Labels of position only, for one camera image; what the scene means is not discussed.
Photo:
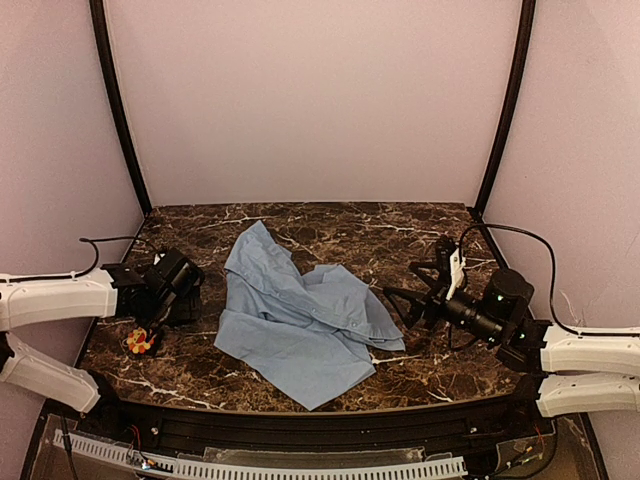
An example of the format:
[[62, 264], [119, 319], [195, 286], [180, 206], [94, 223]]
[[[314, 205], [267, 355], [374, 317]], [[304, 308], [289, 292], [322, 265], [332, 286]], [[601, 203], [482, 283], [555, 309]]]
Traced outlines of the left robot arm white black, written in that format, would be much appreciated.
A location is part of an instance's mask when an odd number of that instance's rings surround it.
[[157, 352], [163, 327], [201, 315], [204, 271], [177, 249], [159, 255], [143, 274], [104, 264], [83, 272], [1, 277], [1, 379], [88, 414], [117, 396], [103, 376], [65, 365], [16, 335], [18, 327], [75, 318], [131, 317], [125, 345], [135, 356]]

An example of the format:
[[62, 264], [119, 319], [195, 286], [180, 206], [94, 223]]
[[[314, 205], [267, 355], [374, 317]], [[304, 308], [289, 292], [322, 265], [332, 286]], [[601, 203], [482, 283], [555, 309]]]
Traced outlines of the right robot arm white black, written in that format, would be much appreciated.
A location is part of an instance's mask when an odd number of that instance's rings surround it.
[[578, 328], [535, 320], [527, 310], [533, 286], [516, 271], [495, 271], [481, 297], [463, 290], [459, 267], [413, 262], [424, 293], [386, 287], [383, 294], [408, 328], [440, 322], [495, 352], [546, 418], [639, 409], [639, 330]]

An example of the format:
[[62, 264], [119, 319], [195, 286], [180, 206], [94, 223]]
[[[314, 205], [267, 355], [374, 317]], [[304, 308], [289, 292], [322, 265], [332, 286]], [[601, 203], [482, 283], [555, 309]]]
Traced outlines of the plush sunflower brooch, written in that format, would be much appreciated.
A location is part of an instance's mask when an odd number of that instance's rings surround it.
[[133, 355], [150, 353], [155, 344], [156, 334], [144, 328], [134, 329], [126, 338], [125, 345]]

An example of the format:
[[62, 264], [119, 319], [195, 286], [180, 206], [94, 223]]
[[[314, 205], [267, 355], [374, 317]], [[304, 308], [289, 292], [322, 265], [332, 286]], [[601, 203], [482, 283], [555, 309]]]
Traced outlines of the light blue shirt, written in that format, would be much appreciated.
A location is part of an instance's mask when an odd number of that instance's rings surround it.
[[367, 284], [342, 265], [300, 273], [262, 222], [239, 235], [224, 270], [226, 304], [215, 347], [308, 411], [375, 374], [369, 348], [405, 348]]

